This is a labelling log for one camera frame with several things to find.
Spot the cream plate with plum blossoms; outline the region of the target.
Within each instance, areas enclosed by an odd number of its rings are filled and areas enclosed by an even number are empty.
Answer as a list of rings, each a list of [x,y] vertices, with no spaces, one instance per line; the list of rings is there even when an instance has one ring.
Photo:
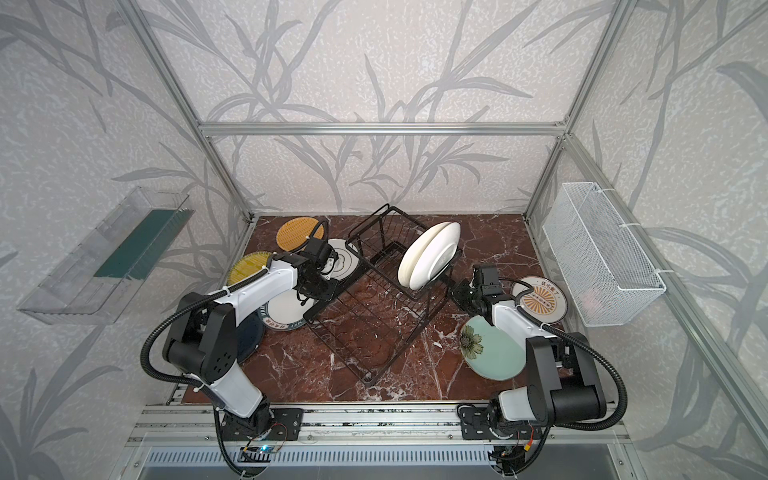
[[[461,226],[458,222],[448,223],[421,255],[410,279],[411,290],[419,290],[435,279],[455,256]]]

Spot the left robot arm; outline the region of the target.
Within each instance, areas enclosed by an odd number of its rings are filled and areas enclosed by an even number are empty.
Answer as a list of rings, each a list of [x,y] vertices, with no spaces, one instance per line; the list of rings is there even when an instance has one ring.
[[[320,221],[299,246],[272,255],[256,273],[209,294],[189,293],[149,334],[140,365],[151,378],[192,386],[220,411],[257,427],[270,420],[269,401],[237,358],[240,325],[277,296],[329,300],[339,282],[326,277],[334,254],[329,222]]]

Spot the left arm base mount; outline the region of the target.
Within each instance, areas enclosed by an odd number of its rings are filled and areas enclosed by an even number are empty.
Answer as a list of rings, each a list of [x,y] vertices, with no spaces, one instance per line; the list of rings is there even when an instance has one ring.
[[[241,418],[224,412],[220,437],[225,441],[296,441],[302,426],[301,408],[258,410],[252,417]]]

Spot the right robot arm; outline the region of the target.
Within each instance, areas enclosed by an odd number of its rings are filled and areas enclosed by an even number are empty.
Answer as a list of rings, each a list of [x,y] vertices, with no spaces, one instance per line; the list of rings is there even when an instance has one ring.
[[[491,431],[522,423],[579,431],[618,424],[628,409],[626,385],[584,335],[558,327],[568,311],[561,290],[543,277],[514,280],[509,289],[507,281],[496,266],[477,264],[452,293],[470,316],[459,334],[470,368],[487,379],[526,377],[524,386],[490,401]]]

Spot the sunburst plate teal rim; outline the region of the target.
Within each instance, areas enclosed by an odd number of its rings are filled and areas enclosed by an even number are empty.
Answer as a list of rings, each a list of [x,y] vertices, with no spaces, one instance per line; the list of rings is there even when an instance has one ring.
[[[398,268],[398,281],[401,286],[406,288],[410,287],[410,279],[413,274],[413,270],[421,258],[424,250],[431,243],[431,241],[448,225],[448,222],[442,222],[430,227],[428,230],[422,233],[407,249]]]

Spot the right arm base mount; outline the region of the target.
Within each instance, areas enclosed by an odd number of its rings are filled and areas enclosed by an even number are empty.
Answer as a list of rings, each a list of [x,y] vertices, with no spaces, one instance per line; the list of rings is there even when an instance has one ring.
[[[495,404],[460,403],[456,407],[464,440],[538,440],[543,428],[527,420],[506,420]]]

